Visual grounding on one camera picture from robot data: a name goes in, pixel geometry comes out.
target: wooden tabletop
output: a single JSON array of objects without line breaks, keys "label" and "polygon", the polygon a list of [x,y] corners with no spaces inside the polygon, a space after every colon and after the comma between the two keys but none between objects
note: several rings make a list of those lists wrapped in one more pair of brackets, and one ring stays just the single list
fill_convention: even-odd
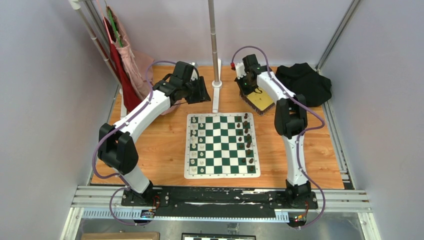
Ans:
[{"label": "wooden tabletop", "polygon": [[[157,82],[168,73],[172,66],[154,66],[154,80]],[[209,95],[214,89],[212,81],[214,71],[211,66],[200,66],[198,71],[204,76]],[[287,160],[283,140],[274,128],[275,108],[259,116],[239,96],[239,88],[234,82],[236,73],[228,66],[223,66],[220,91],[219,111],[221,113],[251,112],[259,154],[260,177],[255,178],[219,178],[219,179],[185,179],[184,161],[186,145],[187,115],[211,113],[212,102],[182,104],[176,111],[159,116],[138,138],[135,143],[138,152],[138,166],[154,185],[168,186],[211,186],[211,187],[258,187],[285,188],[287,177]],[[313,110],[324,118],[323,109]],[[121,96],[118,94],[109,124],[120,119]],[[308,127],[318,126],[320,121],[313,115],[307,115]],[[308,175],[322,188],[343,189],[336,155],[333,150],[327,127],[309,131],[304,140],[305,164]],[[102,161],[97,162],[101,175],[114,171]],[[93,176],[92,184],[122,184],[119,178],[100,179]]]}]

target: pink garment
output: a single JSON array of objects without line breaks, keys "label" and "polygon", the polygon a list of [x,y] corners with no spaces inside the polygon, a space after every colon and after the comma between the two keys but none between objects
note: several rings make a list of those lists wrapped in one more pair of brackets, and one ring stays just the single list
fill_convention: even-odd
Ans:
[{"label": "pink garment", "polygon": [[[112,9],[109,6],[108,8],[110,9],[110,12],[112,13],[112,17],[116,24],[117,31],[120,34],[119,37],[121,39],[123,47],[120,46],[119,41],[115,41],[114,45],[116,47],[116,50],[119,52],[121,56],[123,68],[125,69],[125,72],[129,76],[131,85],[134,88],[135,93],[137,94],[138,98],[140,98],[140,100],[143,101],[145,98],[147,98],[150,92],[150,88],[145,79],[146,69],[149,67],[150,64],[154,62],[154,59],[145,53],[131,49],[130,39],[124,28],[124,25],[122,25],[122,23],[119,21],[114,11],[112,11]],[[150,82],[150,84],[153,85],[153,69],[152,68],[150,68],[147,72],[147,80]],[[180,105],[174,105],[170,107],[169,109],[167,109],[166,111],[164,111],[161,115],[170,113],[173,110],[177,109],[179,106]]]}]

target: white wall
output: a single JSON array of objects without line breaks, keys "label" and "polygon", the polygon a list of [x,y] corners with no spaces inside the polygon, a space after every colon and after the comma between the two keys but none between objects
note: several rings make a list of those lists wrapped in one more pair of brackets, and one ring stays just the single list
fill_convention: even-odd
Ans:
[{"label": "white wall", "polygon": [[384,240],[423,239],[424,2],[364,0],[322,73]]},{"label": "white wall", "polygon": [[58,239],[116,84],[68,1],[0,19],[0,239]]},{"label": "white wall", "polygon": [[[255,45],[271,64],[316,64],[351,0],[215,0],[218,57]],[[212,64],[207,0],[110,0],[134,48],[157,60]],[[246,53],[237,55],[240,61]]]}]

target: folded black clothing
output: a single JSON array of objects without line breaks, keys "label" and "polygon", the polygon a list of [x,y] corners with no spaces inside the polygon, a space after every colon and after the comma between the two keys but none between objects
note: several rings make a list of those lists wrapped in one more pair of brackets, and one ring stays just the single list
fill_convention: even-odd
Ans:
[{"label": "folded black clothing", "polygon": [[306,62],[291,67],[281,65],[275,76],[290,91],[302,94],[308,107],[321,106],[332,97],[331,80],[319,75]]}]

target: dark red cloth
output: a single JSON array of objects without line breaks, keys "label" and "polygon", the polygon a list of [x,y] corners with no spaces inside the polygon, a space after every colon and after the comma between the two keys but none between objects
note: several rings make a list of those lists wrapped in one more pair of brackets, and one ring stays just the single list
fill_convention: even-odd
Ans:
[{"label": "dark red cloth", "polygon": [[[107,19],[105,19],[105,22],[107,24],[107,31],[112,29],[110,26],[110,23]],[[113,38],[114,41],[114,32],[109,31],[110,37]],[[120,84],[122,85],[122,96],[123,96],[123,105],[126,107],[126,109],[131,112],[134,110],[142,101],[139,99],[139,97],[136,95],[136,91],[134,91],[133,86],[131,85],[130,79],[127,75],[127,73],[124,70],[124,67],[122,65],[121,61],[121,55],[119,54],[117,48],[113,43],[109,41],[109,47],[110,47],[110,59],[115,63],[116,73],[118,75]]]}]

